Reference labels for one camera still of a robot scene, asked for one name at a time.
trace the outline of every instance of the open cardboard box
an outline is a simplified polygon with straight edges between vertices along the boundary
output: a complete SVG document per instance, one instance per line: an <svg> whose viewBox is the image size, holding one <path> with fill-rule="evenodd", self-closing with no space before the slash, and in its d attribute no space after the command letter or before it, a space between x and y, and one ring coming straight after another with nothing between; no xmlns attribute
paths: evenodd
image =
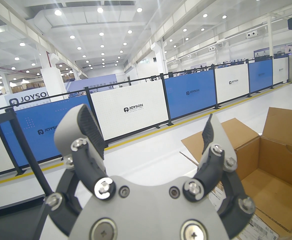
<svg viewBox="0 0 292 240"><path fill-rule="evenodd" d="M292 236L292 110L269 108L262 136L235 118L222 126L237 154L236 172L255 201L255 214L280 237ZM202 132L182 142L199 162Z"/></svg>

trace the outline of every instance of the epoxy floor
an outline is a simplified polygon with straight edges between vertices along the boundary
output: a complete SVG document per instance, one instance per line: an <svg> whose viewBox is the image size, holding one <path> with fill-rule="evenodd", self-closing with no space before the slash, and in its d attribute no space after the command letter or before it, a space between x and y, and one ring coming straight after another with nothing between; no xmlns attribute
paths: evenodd
<svg viewBox="0 0 292 240"><path fill-rule="evenodd" d="M218 110L215 114L221 122L237 118L257 133L262 133L269 107L292 109L292 84ZM196 166L179 153L181 151L191 157L181 140L202 131L207 118L208 115L106 151L104 163L107 174L122 176L136 184L154 186L193 172ZM57 167L44 172L53 190L63 171L63 167ZM0 184L0 206L29 199L42 193L33 175L6 182ZM91 194L80 183L77 197L82 206L86 204L90 196ZM41 239L67 238L55 228L48 217Z"/></svg>

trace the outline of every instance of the blue wall banner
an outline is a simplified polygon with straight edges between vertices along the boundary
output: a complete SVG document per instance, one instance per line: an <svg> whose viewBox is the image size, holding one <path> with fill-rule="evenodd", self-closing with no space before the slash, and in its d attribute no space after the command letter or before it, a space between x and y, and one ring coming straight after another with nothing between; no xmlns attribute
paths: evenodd
<svg viewBox="0 0 292 240"><path fill-rule="evenodd" d="M273 60L249 63L250 92L270 87L273 84Z"/></svg>
<svg viewBox="0 0 292 240"><path fill-rule="evenodd" d="M216 104L213 70L165 79L171 118Z"/></svg>
<svg viewBox="0 0 292 240"><path fill-rule="evenodd" d="M60 154L54 144L55 129L69 109L82 103L89 105L87 96L51 102L16 112L23 133L37 161ZM8 121L2 123L1 128L18 165L27 165L28 162L10 123Z"/></svg>

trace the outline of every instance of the ceiling light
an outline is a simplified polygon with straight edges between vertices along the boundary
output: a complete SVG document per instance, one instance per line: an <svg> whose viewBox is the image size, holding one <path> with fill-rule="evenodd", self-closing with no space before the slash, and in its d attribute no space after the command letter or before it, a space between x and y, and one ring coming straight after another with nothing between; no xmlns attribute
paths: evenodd
<svg viewBox="0 0 292 240"><path fill-rule="evenodd" d="M60 15L62 15L62 12L57 9L57 10L55 10L54 14L60 16Z"/></svg>

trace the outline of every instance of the black pole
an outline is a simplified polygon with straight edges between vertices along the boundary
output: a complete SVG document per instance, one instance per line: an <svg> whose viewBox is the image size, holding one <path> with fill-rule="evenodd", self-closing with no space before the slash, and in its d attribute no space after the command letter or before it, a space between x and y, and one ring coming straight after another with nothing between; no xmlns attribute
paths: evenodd
<svg viewBox="0 0 292 240"><path fill-rule="evenodd" d="M5 111L7 113L12 113L12 115L14 115L14 118L11 119L9 121L10 125L12 126L12 129L13 129L13 132L16 136L16 139L32 169L32 171L34 172L34 175L36 177L36 179L38 180L38 182L40 183L44 193L46 196L49 196L50 194L53 193L51 187L49 186L37 160L35 159L34 155L33 155L33 152L31 150L31 148L29 147L29 144L25 138L25 135L23 133L23 130L21 128L21 125L19 124L18 122L18 119L17 119L17 116L16 116L16 113L14 111L13 108L8 108L8 109L5 109Z"/></svg>
<svg viewBox="0 0 292 240"><path fill-rule="evenodd" d="M13 153L12 153L8 143L7 143L7 140L5 138L5 135L3 133L3 130L1 128L1 126L0 126L0 138L2 140L2 143L3 143L3 145L4 145L5 149L6 149L6 152L7 152L8 156L9 156L10 160L13 163L13 166L14 166L15 170L17 171L16 176L22 175L25 172L25 170L22 170L19 167L19 165L17 164L17 161L16 161L16 159L15 159L15 157L14 157L14 155L13 155Z"/></svg>
<svg viewBox="0 0 292 240"><path fill-rule="evenodd" d="M215 109L215 110L218 110L218 109L219 109L219 106L218 106L218 100L217 100L217 85L216 85L215 65L212 64L212 65L211 65L211 68L212 68L213 73L214 73L214 84L215 84L215 98L216 98L216 104L215 104L214 109Z"/></svg>
<svg viewBox="0 0 292 240"><path fill-rule="evenodd" d="M166 85L165 85L165 79L164 79L164 74L161 73L160 79L162 80L163 84L163 91L164 91L164 96L165 96L165 102L166 102L166 109L167 109L167 115L168 115L168 126L173 126L174 124L171 122L171 117L170 117L170 111L169 111L169 105L168 105L168 97L167 97L167 91L166 91Z"/></svg>

